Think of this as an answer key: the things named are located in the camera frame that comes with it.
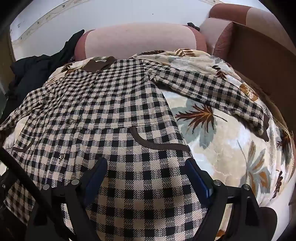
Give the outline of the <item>black beige checkered shirt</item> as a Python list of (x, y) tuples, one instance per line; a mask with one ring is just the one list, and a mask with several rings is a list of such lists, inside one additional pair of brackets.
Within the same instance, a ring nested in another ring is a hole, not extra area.
[(67, 185), (107, 160), (87, 208), (102, 240), (191, 240), (205, 211), (184, 171), (191, 151), (159, 85), (263, 133), (263, 108), (224, 79), (132, 58), (90, 61), (30, 92), (1, 137), (27, 118), (11, 154), (38, 187)]

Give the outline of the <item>leaf pattern fleece blanket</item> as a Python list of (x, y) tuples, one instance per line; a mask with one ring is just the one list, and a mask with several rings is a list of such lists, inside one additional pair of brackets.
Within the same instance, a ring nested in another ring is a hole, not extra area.
[[(204, 108), (202, 103), (159, 85), (189, 146), (190, 158), (199, 168), (226, 185), (248, 184), (261, 206), (272, 202), (292, 175), (295, 159), (292, 136), (278, 108), (252, 84), (243, 81), (226, 62), (205, 52), (178, 49), (145, 52), (128, 59), (132, 58), (224, 79), (263, 108), (266, 120), (263, 133), (259, 134), (239, 116), (216, 108)], [(43, 86), (56, 82), (71, 70), (85, 67), (90, 61), (104, 63), (110, 60), (118, 61), (113, 57), (92, 57), (66, 64), (53, 72)], [(22, 118), (5, 138), (1, 137), (1, 146), (10, 154), (26, 121), (27, 118)]]

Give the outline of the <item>black garment pile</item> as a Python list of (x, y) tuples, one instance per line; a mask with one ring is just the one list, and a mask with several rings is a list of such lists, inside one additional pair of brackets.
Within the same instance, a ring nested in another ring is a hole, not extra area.
[(57, 68), (69, 62), (74, 56), (76, 44), (84, 32), (85, 30), (81, 30), (72, 35), (62, 50), (52, 56), (26, 57), (11, 65), (15, 79), (9, 84), (3, 115), (9, 115), (20, 106), (29, 92), (42, 87)]

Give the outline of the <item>brown wooden side panel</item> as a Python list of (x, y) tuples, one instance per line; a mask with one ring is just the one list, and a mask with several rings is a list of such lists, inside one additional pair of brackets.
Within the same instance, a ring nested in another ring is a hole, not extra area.
[(270, 96), (295, 132), (295, 54), (270, 37), (234, 23), (227, 62)]

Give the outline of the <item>pink brown sofa backrest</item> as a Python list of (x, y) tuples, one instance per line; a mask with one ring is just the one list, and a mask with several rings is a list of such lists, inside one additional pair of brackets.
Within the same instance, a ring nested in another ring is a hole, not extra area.
[(204, 36), (196, 29), (170, 23), (132, 23), (97, 28), (84, 33), (76, 44), (76, 61), (90, 57), (127, 59), (134, 54), (179, 48), (207, 52)]

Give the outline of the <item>small black object on sofa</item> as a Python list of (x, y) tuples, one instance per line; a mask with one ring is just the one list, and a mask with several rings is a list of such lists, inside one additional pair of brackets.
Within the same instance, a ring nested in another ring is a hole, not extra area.
[(196, 25), (194, 25), (193, 23), (189, 22), (187, 23), (187, 26), (188, 27), (191, 27), (191, 28), (194, 28), (195, 30), (197, 30), (198, 32), (200, 31), (200, 28)]

